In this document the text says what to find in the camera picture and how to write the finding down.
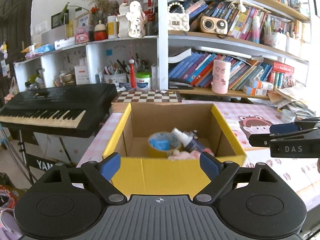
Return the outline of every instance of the desk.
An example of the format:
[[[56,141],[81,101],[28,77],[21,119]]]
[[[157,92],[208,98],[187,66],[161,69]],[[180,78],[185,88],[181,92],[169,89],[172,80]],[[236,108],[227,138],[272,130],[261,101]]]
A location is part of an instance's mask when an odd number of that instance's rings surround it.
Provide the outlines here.
[[[264,121],[269,121],[272,124],[282,123],[280,121],[280,113],[270,106],[182,100],[182,104],[201,103],[215,104],[221,114],[228,119],[239,121],[239,117],[249,117],[250,115],[250,117],[254,118],[253,120],[262,120],[259,119],[259,117],[262,117]],[[100,162],[102,160],[102,154],[114,130],[116,129],[121,116],[122,113],[111,114],[109,119],[106,121],[104,126],[101,128],[101,130],[81,158],[78,167],[82,163],[90,160],[95,160],[97,162]],[[269,132],[268,125],[261,125],[258,126],[258,128],[262,128],[264,130],[263,133]],[[316,159],[293,160],[284,158],[271,158],[269,149],[251,147],[243,130],[235,131],[235,134],[237,134],[237,139],[240,141],[247,154],[247,159],[244,163],[245,167],[252,167],[257,162],[265,162],[269,166],[271,166],[272,169],[274,169],[274,171],[297,192],[297,194],[306,204],[308,210],[320,204],[320,174],[316,169]]]

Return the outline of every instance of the red flower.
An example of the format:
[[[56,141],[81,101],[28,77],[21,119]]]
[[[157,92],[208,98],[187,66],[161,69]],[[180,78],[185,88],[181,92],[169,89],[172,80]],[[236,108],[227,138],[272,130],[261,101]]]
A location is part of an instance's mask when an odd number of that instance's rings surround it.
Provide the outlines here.
[[[92,13],[96,13],[97,11],[98,11],[97,7],[92,7],[92,8],[91,8],[91,12],[92,12]]]

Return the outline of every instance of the cartoon girl print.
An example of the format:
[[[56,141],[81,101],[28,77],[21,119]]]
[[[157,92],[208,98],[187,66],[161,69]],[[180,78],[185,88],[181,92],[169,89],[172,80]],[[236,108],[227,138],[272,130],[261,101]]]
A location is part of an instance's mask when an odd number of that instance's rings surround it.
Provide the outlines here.
[[[255,116],[239,116],[239,124],[247,139],[251,134],[270,133],[269,128],[272,122],[265,120],[260,115]]]

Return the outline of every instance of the gray ribbed plate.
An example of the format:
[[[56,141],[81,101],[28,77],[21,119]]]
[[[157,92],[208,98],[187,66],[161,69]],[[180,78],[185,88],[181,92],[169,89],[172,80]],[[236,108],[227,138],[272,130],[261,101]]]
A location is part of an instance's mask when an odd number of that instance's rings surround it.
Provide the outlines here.
[[[234,233],[212,208],[198,206],[187,196],[132,196],[109,207],[87,232],[69,240],[247,240]],[[301,240],[298,236],[286,240]],[[23,237],[21,240],[34,240]]]

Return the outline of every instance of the pink tumbler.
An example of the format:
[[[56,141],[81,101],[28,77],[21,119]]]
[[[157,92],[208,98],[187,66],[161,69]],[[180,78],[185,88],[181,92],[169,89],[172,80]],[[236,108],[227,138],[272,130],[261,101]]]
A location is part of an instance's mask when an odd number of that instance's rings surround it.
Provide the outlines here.
[[[212,91],[217,94],[228,93],[231,62],[222,60],[213,61]]]

